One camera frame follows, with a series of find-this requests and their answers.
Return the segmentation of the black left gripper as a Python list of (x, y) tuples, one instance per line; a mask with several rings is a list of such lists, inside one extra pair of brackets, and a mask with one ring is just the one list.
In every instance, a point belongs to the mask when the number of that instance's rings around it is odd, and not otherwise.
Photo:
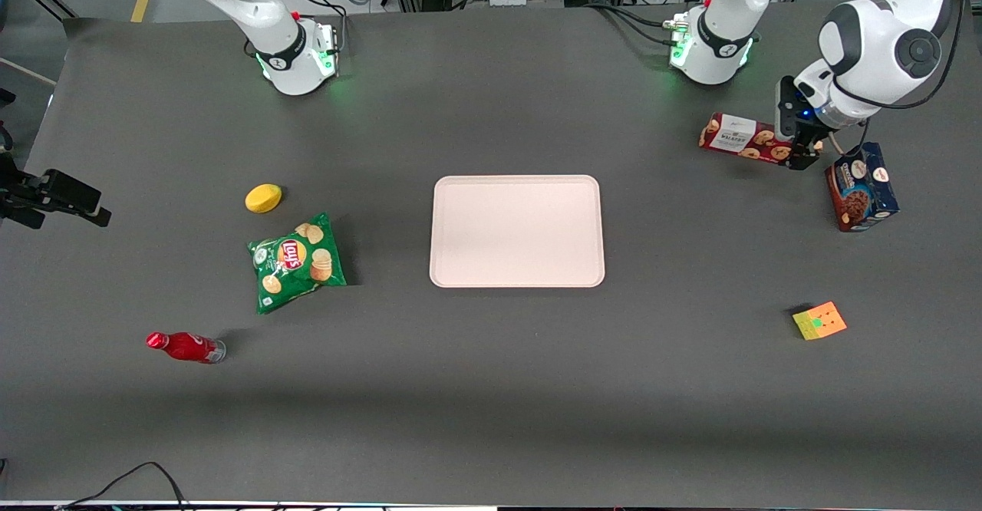
[(792, 154), (788, 158), (788, 168), (795, 171), (810, 168), (821, 157), (821, 152), (817, 151), (816, 137), (796, 136), (799, 132), (799, 114), (803, 111), (806, 111), (806, 98), (795, 85), (795, 78), (783, 75), (776, 84), (776, 138), (783, 143), (790, 142)]

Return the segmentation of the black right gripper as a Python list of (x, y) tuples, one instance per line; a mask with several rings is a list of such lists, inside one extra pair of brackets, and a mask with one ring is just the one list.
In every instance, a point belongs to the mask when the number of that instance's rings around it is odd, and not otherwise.
[(47, 213), (74, 215), (102, 228), (112, 217), (101, 206), (99, 190), (59, 170), (47, 170), (41, 176), (20, 170), (2, 174), (3, 219), (38, 230)]

